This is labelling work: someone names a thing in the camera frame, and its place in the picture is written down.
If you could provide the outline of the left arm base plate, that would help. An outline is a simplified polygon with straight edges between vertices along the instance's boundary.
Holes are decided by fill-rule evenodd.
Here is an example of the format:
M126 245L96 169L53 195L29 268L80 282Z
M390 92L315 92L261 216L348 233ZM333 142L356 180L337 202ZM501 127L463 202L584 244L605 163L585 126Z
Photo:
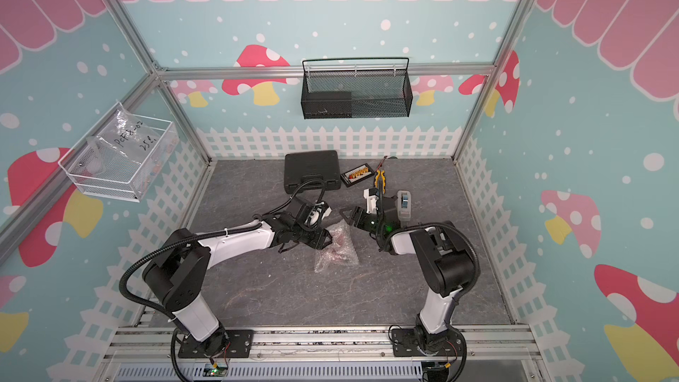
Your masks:
M205 341L187 335L180 343L179 358L248 358L254 334L253 330L219 328Z

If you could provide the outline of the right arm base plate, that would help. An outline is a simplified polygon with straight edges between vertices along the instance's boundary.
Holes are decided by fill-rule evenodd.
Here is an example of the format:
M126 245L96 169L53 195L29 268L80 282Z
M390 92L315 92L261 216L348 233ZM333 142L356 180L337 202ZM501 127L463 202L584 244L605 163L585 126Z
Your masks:
M389 327L387 336L395 357L463 358L467 354L466 340L456 329L429 334L424 327Z

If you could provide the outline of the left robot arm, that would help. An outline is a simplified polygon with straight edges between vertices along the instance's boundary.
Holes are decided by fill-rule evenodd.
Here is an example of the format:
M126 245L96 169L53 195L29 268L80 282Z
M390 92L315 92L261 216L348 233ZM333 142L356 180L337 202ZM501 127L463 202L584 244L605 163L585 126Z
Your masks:
M159 249L139 259L120 277L118 290L127 300L161 312L187 337L191 351L214 357L230 345L224 325L203 298L205 276L211 268L252 251L286 244L321 250L332 244L322 226L332 213L326 202L289 205L286 210L257 215L243 226L211 233L172 233Z

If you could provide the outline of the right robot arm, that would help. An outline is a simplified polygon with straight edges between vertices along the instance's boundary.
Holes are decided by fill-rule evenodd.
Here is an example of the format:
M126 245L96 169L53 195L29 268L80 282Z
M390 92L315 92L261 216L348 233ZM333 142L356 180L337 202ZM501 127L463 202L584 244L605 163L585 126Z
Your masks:
M365 207L341 210L342 218L368 233L378 249L391 255L414 255L428 286L424 307L411 329L398 329L389 337L394 353L464 357L466 340L451 320L460 297L477 283L480 264L469 239L451 222L416 224L408 191L396 196L369 194Z

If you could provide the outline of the clear bubble wrap sheet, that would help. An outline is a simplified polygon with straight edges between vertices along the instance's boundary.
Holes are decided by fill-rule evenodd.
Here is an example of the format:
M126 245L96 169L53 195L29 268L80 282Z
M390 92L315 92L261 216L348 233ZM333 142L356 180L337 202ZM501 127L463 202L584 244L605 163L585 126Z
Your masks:
M327 228L332 242L316 253L314 272L324 273L333 266L357 266L359 258L351 238L351 226L346 221Z

